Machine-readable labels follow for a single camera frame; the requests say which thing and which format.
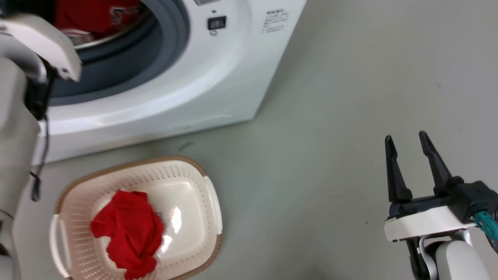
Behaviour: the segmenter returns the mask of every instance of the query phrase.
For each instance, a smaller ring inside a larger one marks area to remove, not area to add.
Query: gray floor
[[[455,174],[496,189],[496,10],[492,0],[309,0],[253,122],[49,164],[45,202],[19,214],[24,279],[60,278],[37,234],[56,200],[47,194],[177,154],[205,167],[223,212],[221,253],[194,279],[412,279],[406,246],[383,233],[383,139],[393,135],[415,196],[433,184],[420,129]],[[496,278],[498,256],[472,235]]]

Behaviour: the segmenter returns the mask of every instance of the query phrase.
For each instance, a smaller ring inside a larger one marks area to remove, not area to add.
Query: white laundry basket
[[[94,238],[90,222],[117,190],[141,191],[165,223],[156,269],[144,280],[182,280],[205,270],[222,241],[222,218],[213,184],[202,167],[184,157],[117,166],[71,183],[50,225],[50,249],[64,278],[122,280],[107,255],[108,237]],[[59,247],[65,255],[61,258]]]

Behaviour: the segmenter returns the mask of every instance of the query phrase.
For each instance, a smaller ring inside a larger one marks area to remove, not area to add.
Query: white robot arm
[[[487,228],[480,218],[488,218],[492,226],[498,210],[498,194],[481,181],[464,183],[453,177],[426,132],[420,141],[434,178],[434,195],[413,199],[405,186],[397,164],[397,151],[391,136],[385,138],[389,217],[384,231],[391,242],[405,241],[416,280],[490,280],[482,260],[472,247],[469,227],[479,227],[487,235],[497,236],[496,228]],[[426,244],[433,238],[448,241]],[[489,239],[497,250],[494,239]]]
[[[80,59],[59,30],[30,14],[0,18],[0,280],[21,279],[12,226],[50,86],[80,75]]]

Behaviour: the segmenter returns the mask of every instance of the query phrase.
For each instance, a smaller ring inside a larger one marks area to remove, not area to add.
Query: white washing machine
[[[54,84],[48,161],[251,120],[306,0],[142,2],[133,30],[79,50],[81,83]]]

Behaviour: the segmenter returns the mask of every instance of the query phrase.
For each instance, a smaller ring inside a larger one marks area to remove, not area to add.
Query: washing machine door opening
[[[178,60],[190,30],[182,1],[142,3],[149,11],[142,13],[144,19],[135,26],[76,47],[83,62],[81,80],[55,81],[50,106],[79,104],[125,92],[152,80]]]

